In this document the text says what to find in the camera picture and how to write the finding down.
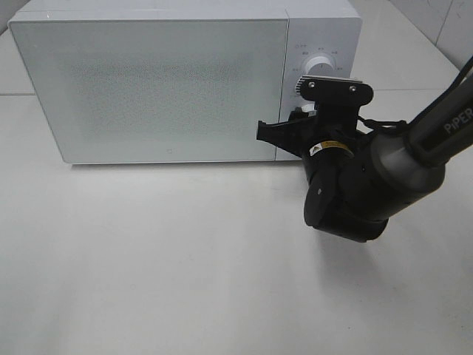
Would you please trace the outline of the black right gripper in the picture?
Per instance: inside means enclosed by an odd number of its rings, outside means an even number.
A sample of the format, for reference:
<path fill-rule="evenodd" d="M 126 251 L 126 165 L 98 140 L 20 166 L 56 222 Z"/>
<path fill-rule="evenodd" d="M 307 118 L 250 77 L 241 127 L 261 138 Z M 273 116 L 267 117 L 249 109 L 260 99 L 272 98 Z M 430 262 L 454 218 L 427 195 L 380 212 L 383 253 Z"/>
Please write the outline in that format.
<path fill-rule="evenodd" d="M 256 139 L 301 158 L 307 182 L 312 183 L 320 169 L 339 166 L 357 151 L 359 110 L 335 104 L 315 104 L 309 113 L 295 109 L 286 122 L 258 121 Z"/>

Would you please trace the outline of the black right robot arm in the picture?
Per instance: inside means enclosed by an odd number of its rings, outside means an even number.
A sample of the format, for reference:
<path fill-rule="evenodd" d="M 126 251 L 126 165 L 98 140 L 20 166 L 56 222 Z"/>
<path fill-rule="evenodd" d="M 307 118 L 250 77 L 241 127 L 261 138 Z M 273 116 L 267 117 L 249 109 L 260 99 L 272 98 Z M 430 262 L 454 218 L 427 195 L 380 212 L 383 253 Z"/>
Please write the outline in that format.
<path fill-rule="evenodd" d="M 412 121 L 364 120 L 370 85 L 352 78 L 302 76 L 296 92 L 313 104 L 287 121 L 259 122 L 256 137 L 302 160 L 304 221 L 365 243 L 391 216 L 435 192 L 447 162 L 472 145 L 472 63 Z"/>

